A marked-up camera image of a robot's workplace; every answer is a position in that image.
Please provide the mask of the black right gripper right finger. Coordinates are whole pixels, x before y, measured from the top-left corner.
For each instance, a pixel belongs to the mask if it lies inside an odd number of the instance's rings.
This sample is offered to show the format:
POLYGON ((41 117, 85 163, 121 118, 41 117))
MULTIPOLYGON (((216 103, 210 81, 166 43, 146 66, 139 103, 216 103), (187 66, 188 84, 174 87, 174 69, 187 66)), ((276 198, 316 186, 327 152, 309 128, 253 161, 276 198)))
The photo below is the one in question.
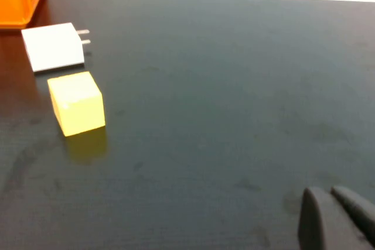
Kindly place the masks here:
POLYGON ((334 186, 330 193, 341 204, 358 229, 374 246, 374 204, 353 190, 334 186))

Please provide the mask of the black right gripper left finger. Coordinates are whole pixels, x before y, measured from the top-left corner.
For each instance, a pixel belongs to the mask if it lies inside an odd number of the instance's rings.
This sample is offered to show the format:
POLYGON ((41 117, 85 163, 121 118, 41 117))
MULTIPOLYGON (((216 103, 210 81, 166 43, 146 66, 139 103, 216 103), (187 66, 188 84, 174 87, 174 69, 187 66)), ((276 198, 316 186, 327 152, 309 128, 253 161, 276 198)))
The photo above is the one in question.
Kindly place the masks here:
POLYGON ((373 249, 334 196, 308 187, 302 196, 298 224, 301 249, 373 249))

